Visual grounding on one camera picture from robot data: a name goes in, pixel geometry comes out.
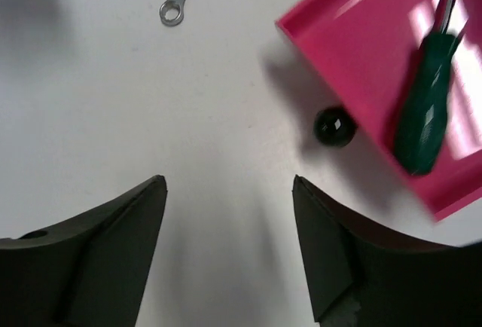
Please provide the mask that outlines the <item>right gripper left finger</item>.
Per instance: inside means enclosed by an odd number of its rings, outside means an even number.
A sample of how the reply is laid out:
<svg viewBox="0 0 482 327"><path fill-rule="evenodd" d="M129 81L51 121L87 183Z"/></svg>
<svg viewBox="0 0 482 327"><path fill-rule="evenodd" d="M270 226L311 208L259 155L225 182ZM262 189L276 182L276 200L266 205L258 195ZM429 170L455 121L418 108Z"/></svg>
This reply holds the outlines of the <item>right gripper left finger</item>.
<svg viewBox="0 0 482 327"><path fill-rule="evenodd" d="M166 206L154 176L63 222L1 240L3 326L134 326Z"/></svg>

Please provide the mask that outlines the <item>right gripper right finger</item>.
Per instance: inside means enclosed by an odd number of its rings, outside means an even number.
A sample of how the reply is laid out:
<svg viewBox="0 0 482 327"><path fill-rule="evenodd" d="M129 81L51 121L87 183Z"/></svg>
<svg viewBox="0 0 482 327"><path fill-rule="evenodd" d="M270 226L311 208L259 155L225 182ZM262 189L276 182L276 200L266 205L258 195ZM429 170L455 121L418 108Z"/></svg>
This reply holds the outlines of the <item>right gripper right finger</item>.
<svg viewBox="0 0 482 327"><path fill-rule="evenodd" d="M479 326L481 244L392 230L294 178L294 216L321 326Z"/></svg>

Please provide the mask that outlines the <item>large green handle screwdriver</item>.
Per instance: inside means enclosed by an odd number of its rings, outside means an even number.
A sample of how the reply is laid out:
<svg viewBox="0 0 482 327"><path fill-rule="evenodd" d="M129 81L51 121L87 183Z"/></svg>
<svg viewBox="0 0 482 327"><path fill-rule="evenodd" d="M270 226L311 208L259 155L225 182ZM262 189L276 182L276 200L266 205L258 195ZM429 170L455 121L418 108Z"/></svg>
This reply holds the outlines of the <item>large green handle screwdriver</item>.
<svg viewBox="0 0 482 327"><path fill-rule="evenodd" d="M452 60L462 36L449 31L456 0L440 0L430 32L419 47L413 83L401 108L392 153L415 176L430 173L447 129Z"/></svg>

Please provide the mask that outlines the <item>pink drawer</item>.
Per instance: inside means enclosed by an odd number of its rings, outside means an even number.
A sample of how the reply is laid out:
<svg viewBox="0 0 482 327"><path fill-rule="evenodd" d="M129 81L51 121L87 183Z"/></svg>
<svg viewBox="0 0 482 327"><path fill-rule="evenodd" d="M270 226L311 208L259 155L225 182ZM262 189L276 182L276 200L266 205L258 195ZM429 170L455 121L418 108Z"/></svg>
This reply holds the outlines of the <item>pink drawer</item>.
<svg viewBox="0 0 482 327"><path fill-rule="evenodd" d="M277 26L390 164L395 112L439 0L302 0ZM402 179L437 219L481 196L481 0L456 0L449 122L434 169Z"/></svg>

